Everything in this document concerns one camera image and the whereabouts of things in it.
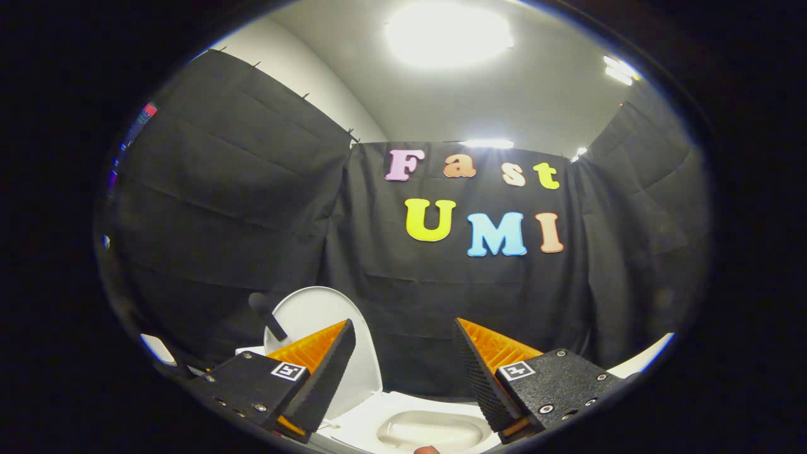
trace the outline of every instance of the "toilet seat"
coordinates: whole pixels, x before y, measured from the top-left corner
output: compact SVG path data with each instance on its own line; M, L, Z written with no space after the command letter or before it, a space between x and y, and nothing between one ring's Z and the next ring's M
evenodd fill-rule
M500 444L475 402L448 403L382 392L370 330L356 305L340 292L327 287L302 288L278 303L272 314L288 339L281 343L266 329L266 352L346 318L353 321L356 347L310 444L339 454L411 454L415 448L429 445L444 453L479 454Z

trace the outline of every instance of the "ceiling light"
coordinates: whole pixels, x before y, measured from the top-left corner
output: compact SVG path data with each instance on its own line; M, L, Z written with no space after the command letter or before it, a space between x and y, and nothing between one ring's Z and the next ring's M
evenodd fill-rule
M465 146L476 147L489 147L489 148L512 148L513 142L504 139L487 139L482 141L464 141L460 142Z
M608 68L605 68L605 73L607 75L611 76L612 78L615 78L619 82L624 83L627 86L633 85L633 79L632 78L629 78L628 76L624 75L623 73L620 73L619 71L617 71L616 69L614 69L614 68L612 68L610 66Z
M387 24L393 53L414 65L448 67L485 60L513 46L507 22L452 3L422 3Z
M616 69L620 73L631 77L633 79L639 80L639 74L633 70L627 63L624 61L616 61L607 55L603 55L603 60L605 60L605 64Z

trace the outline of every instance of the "yellow letter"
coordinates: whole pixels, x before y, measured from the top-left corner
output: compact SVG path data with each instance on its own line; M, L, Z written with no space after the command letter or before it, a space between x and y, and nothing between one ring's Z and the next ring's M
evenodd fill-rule
M537 170L538 180L541 181L541 184L546 189L558 189L560 187L560 183L552 181L552 174L557 174L558 171L550 167L546 162L533 167L533 170Z
M527 183L527 180L524 179L524 175L522 175L524 171L518 164L505 162L502 164L502 172L504 172L504 174L502 174L504 182L511 186L524 186Z
M426 207L430 205L426 199L406 199L407 207L406 231L412 238L422 242L439 242L449 236L451 231L451 210L457 206L451 200L438 200L435 205L440 209L440 223L436 229L426 229Z
M563 244L558 240L558 227L555 225L558 215L553 212L540 212L535 215L535 219L541 223L541 233L544 236L541 251L547 254L562 251Z
M472 177L476 175L474 161L467 154L452 154L445 159L443 174L449 178Z

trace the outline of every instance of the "blue letter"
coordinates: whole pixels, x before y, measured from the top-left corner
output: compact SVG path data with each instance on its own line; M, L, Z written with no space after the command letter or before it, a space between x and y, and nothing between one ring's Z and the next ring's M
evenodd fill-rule
M496 255L499 248L504 243L502 254L504 255L524 255L527 248L521 241L521 220L524 215L519 212L507 212L502 216L499 227L494 227L491 218L483 212L475 212L468 215L468 221L472 229L472 239L468 255L471 257L483 257L487 255L487 249L482 246L482 240L487 243L487 247Z

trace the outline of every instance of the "black curtain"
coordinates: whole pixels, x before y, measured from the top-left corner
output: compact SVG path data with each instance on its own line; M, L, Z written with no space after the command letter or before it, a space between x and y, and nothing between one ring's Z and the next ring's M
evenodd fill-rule
M679 331L710 266L705 156L669 106L635 82L572 166L588 246L593 357L606 368Z
M261 345L251 292L313 285L349 136L250 64L208 51L121 162L115 251L141 304L210 367Z
M393 149L422 149L408 181L387 181ZM471 178L448 178L445 159L466 154ZM517 164L526 184L506 184L501 165ZM533 166L556 169L558 189L544 188ZM470 396L451 343L454 317L477 322L539 350L583 350L591 326L586 246L569 162L520 149L468 148L452 143L393 142L353 147L332 215L320 282L351 298L373 335L386 388ZM449 235L422 242L406 230L406 199L426 199L425 226L438 224L438 200L457 204ZM520 212L527 253L470 257L471 213L498 225ZM541 252L535 215L553 212L564 250Z
M188 358L210 367L262 343L251 292L273 302L326 285L368 321L387 390L469 397L450 341L463 317L603 367L676 331L706 268L708 201L697 144L638 82L579 161L456 143L349 147L324 113L259 69L209 51L153 98L158 113L121 164L114 248L141 304ZM393 149L421 149L387 181ZM445 159L471 157L471 178ZM526 184L507 184L517 164ZM533 166L557 173L544 187ZM406 230L411 198L457 204L449 235ZM527 253L470 257L471 213L523 214ZM558 215L564 249L541 251L535 215Z

